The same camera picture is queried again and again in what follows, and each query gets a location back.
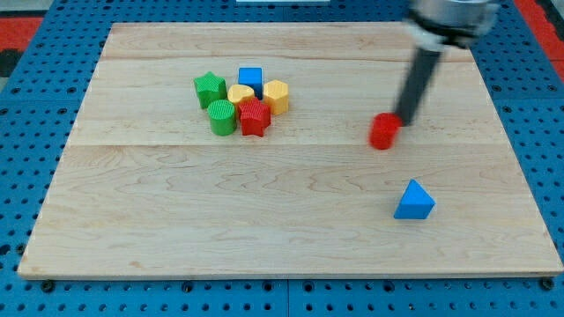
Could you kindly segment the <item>black pusher rod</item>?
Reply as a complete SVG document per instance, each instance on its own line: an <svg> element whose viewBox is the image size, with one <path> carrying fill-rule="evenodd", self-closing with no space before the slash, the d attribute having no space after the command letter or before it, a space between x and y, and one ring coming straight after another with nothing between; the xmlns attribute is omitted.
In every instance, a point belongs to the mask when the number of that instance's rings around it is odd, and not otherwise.
<svg viewBox="0 0 564 317"><path fill-rule="evenodd" d="M394 114L400 118L403 126L412 124L441 56L441 51L415 49L394 108Z"/></svg>

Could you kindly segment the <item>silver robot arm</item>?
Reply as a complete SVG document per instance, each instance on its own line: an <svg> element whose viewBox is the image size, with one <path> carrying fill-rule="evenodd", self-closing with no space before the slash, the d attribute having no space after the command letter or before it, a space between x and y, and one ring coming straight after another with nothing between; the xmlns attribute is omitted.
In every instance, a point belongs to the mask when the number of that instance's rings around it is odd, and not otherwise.
<svg viewBox="0 0 564 317"><path fill-rule="evenodd" d="M491 0L409 3L406 22L415 40L415 50L394 109L405 126L412 124L444 50L469 48L493 28L499 8Z"/></svg>

